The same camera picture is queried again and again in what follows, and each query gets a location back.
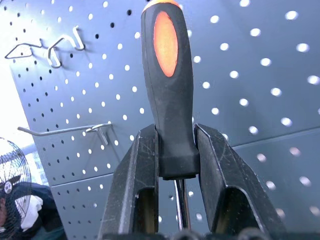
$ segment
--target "black rubber grip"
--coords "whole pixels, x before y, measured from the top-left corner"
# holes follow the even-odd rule
[[[171,76],[164,73],[154,47],[155,23],[161,12],[170,18],[177,39]],[[145,86],[159,135],[159,176],[165,180],[193,178],[200,172],[200,157],[193,138],[192,58],[182,10],[171,3],[147,8],[141,16],[141,39]]]

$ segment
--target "fan grille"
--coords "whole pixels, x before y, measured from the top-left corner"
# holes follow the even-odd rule
[[[12,237],[26,217],[31,195],[31,173],[24,153],[13,142],[0,138],[0,199],[5,199],[2,234]]]

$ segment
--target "fan center cap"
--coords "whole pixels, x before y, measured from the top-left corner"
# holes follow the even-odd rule
[[[11,191],[12,191],[12,184],[11,184],[11,182],[7,181],[7,182],[4,184],[4,192],[5,192],[6,194],[9,194],[9,193],[11,193]]]

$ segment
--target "person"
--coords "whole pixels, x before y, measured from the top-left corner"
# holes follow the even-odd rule
[[[29,201],[27,209],[21,207],[24,200]],[[10,193],[1,191],[0,239],[67,239],[48,186],[19,182],[13,185]]]

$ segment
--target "screwdriver handle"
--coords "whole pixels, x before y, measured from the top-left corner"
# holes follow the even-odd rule
[[[187,26],[173,0],[153,0],[141,15],[145,86],[159,135],[159,176],[193,178],[200,172],[194,144],[193,70]]]

